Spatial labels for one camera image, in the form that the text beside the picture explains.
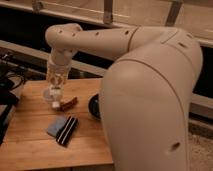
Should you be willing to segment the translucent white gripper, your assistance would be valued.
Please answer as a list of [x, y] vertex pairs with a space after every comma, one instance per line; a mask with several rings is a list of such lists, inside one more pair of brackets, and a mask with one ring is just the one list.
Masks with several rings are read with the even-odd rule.
[[[63, 93], [63, 85], [68, 79], [68, 74], [71, 69], [71, 64], [58, 65], [52, 60], [47, 63], [46, 79], [49, 83], [49, 94], [54, 100], [60, 100]], [[60, 101], [53, 101], [52, 108], [58, 109], [61, 107]]]

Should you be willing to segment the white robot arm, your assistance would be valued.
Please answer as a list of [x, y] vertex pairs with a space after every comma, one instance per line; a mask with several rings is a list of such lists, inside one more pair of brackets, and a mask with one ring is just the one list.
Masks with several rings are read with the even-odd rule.
[[114, 61], [99, 110], [115, 171], [189, 171], [188, 113], [203, 63], [192, 34], [175, 27], [85, 31], [71, 23], [49, 27], [45, 39], [53, 107], [76, 52]]

